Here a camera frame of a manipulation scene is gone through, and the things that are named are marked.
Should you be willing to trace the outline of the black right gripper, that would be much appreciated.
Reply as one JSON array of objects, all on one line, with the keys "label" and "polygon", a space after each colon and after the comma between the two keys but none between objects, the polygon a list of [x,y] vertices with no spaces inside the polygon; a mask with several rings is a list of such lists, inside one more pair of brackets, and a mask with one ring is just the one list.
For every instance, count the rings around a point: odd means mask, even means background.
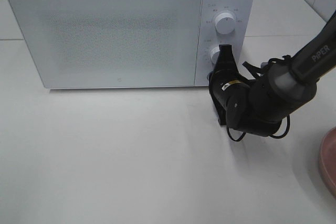
[{"label": "black right gripper", "polygon": [[229,98],[249,89],[246,81],[247,79],[238,72],[232,45],[219,45],[218,63],[212,71],[208,89],[220,126],[226,125]]}]

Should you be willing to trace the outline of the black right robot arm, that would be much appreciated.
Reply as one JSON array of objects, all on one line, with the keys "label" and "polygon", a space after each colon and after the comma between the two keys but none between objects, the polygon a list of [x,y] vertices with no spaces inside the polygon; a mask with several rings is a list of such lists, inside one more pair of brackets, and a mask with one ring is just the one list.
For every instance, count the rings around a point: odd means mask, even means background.
[{"label": "black right robot arm", "polygon": [[260,67],[243,66],[253,76],[238,71],[231,45],[220,45],[214,69],[208,75],[208,89],[226,130],[275,139],[290,129],[290,114],[311,101],[319,79],[335,68],[335,15],[318,35],[294,56],[271,58]]}]

